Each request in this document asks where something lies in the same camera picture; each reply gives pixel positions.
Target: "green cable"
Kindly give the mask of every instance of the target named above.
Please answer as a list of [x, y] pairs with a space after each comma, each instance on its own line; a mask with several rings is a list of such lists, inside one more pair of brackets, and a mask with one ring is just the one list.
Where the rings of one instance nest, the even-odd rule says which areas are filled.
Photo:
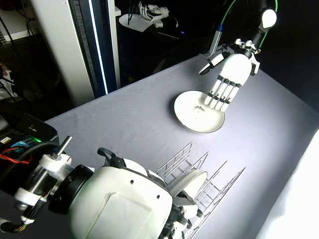
[[[278, 1], [275, 0], [275, 12], [277, 12], [277, 10], [278, 10]], [[259, 44], [259, 48], [261, 48], [261, 46], [263, 45], [266, 36], [267, 36], [267, 32], [266, 32], [266, 34], [264, 35], [263, 39], [261, 40], [261, 42], [260, 42], [260, 44]]]
[[234, 1], [230, 4], [229, 8], [227, 9], [227, 12], [225, 13], [225, 15], [224, 15], [224, 17], [223, 17], [223, 19], [222, 19], [222, 21], [221, 21], [221, 24], [224, 23], [224, 21], [225, 21], [225, 19], [226, 19], [226, 16], [228, 15], [230, 9], [232, 8], [232, 6], [234, 5], [235, 2], [236, 2], [236, 0], [234, 0]]

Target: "white robotic hand in background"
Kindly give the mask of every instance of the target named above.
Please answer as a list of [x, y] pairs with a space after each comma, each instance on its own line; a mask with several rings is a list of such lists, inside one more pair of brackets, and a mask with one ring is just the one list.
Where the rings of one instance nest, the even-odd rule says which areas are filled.
[[156, 5], [143, 5], [139, 2], [140, 15], [147, 21], [152, 22], [155, 27], [163, 27], [161, 19], [168, 17], [169, 10], [167, 7], [158, 7]]
[[211, 61], [209, 60], [209, 64], [199, 71], [200, 75], [204, 75], [209, 72], [209, 69], [226, 59], [217, 81], [204, 101], [205, 105], [222, 112], [227, 110], [239, 88], [246, 83], [249, 75], [255, 75], [258, 72], [260, 65], [254, 56], [254, 54], [259, 53], [259, 50], [256, 49], [252, 41], [242, 42], [237, 39], [235, 43], [240, 48], [246, 49], [247, 52], [251, 52], [248, 54], [251, 55], [250, 58], [242, 53], [226, 54], [223, 52]]

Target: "dish rack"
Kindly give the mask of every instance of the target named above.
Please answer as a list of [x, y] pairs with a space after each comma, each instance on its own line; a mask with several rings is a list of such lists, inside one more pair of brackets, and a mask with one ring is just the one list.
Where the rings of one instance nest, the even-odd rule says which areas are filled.
[[[165, 183], [169, 184], [175, 178], [185, 174], [189, 170], [193, 169], [202, 169], [202, 166], [209, 155], [209, 152], [205, 153], [197, 161], [192, 161], [190, 152], [192, 149], [192, 142], [186, 145], [180, 152], [178, 152], [171, 160], [164, 164], [156, 174], [160, 176]], [[227, 194], [229, 189], [234, 185], [240, 175], [245, 171], [246, 167], [237, 172], [237, 174], [222, 187], [217, 187], [215, 185], [216, 176], [220, 175], [225, 168], [227, 161], [225, 161], [211, 176], [208, 173], [208, 176], [205, 180], [205, 183], [200, 188], [198, 193], [193, 198], [197, 203], [198, 208], [203, 212], [201, 218], [195, 217], [191, 219], [192, 228], [186, 229], [184, 231], [185, 239], [192, 239], [196, 236], [199, 230], [204, 226], [205, 222], [212, 215], [212, 212]]]

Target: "plate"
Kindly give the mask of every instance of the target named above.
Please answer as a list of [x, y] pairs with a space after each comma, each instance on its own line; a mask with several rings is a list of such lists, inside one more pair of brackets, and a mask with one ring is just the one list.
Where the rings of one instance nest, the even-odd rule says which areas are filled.
[[200, 91], [186, 91], [176, 98], [174, 111], [183, 126], [198, 133], [212, 133], [222, 127], [225, 114], [204, 105], [206, 97]]

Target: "gray table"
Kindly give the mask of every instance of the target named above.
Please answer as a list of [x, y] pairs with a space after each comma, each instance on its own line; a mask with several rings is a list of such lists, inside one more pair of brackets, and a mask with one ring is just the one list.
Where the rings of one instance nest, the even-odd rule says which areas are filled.
[[[238, 169], [246, 166], [196, 238], [252, 239], [318, 128], [319, 114], [260, 71], [239, 91], [219, 131], [191, 132], [178, 123], [172, 105], [184, 91], [211, 88], [219, 68], [199, 76], [204, 64], [205, 59], [194, 57], [48, 123], [59, 131], [60, 139], [74, 137], [67, 148], [74, 165], [101, 166], [103, 158], [96, 151], [104, 146], [156, 170], [192, 141], [191, 157], [210, 152], [208, 171], [225, 160]], [[1, 202], [7, 199], [0, 194]], [[0, 205], [1, 216], [9, 218], [10, 206]], [[43, 234], [48, 239], [69, 238], [67, 227], [66, 217], [45, 210], [15, 238], [42, 238]]]

